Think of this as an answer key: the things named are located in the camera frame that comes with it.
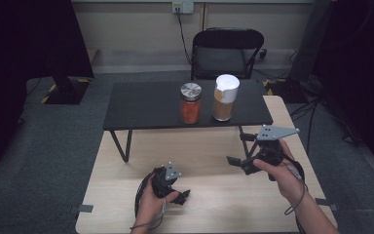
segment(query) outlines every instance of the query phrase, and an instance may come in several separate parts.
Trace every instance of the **black table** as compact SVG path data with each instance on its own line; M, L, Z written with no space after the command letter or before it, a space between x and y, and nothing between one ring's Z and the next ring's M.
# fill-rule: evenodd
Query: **black table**
M202 110L197 124L185 124L180 117L180 88L186 81L133 82L114 84L103 130L109 131L125 162L130 158L132 130L206 128L270 125L272 116L263 99L263 86L255 80L241 80L230 120L220 122L212 117L214 80L196 80L202 87ZM115 131L129 130L124 152ZM246 156L248 150L243 142Z

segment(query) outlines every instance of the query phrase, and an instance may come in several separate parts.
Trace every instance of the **monitor stand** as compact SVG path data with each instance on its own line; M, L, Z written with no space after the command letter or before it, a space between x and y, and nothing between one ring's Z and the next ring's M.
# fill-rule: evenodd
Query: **monitor stand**
M91 83L89 79L71 79L67 76L53 76L56 84L51 87L43 98L45 104L80 104Z
M265 88L274 96L280 96L284 103L308 103L303 87L298 80L290 77L265 84Z

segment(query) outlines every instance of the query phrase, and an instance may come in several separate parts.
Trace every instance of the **person's left hand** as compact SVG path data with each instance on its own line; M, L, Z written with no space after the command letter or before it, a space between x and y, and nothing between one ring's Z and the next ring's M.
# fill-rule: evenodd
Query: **person's left hand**
M145 187L144 192L139 200L138 214L136 216L134 226L149 223L162 213L165 198L158 198L154 194L153 186L151 185L154 176L155 175L152 175L148 179L147 186ZM172 200L174 200L178 194L178 191L174 191L167 195L167 203L172 202Z

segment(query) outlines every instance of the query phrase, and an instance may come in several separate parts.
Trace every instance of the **table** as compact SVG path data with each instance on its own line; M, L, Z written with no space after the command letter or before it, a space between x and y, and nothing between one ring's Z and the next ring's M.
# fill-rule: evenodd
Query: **table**
M294 128L280 97L264 99L275 126ZM243 128L258 133L260 126ZM153 168L168 161L182 172L173 188L191 189L191 193L184 206L168 206L157 233L297 232L294 214L283 214L289 205L266 173L245 175L227 164L226 156L243 154L238 134L238 127L136 130L131 160L124 163L117 156L114 140L105 132L83 201L93 210L79 214L77 232L129 233L139 183ZM125 138L126 132L119 131L118 137ZM299 136L285 140L305 170L310 193L324 199ZM330 208L321 208L336 225Z
M212 117L215 81L196 80L202 87L202 111L197 124L185 124L180 117L180 88L185 81L117 83L114 85L103 129L109 131L124 162L129 161L132 130L207 128L272 124L273 119L262 94L263 86L255 80L241 80L228 121ZM115 132L129 130L124 152Z

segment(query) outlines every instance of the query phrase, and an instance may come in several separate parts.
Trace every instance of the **gray carpet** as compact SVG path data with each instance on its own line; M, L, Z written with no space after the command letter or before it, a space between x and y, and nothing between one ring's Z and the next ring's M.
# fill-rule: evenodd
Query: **gray carpet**
M253 78L264 79L260 74ZM189 80L189 71L96 74L80 105L41 104L50 78L28 82L22 118L0 162L0 233L76 233L83 199L102 137L115 82ZM287 104L292 112L301 104ZM305 148L311 113L295 121ZM311 127L309 157L342 233L374 233L374 170L363 147L341 140L337 120L319 105Z

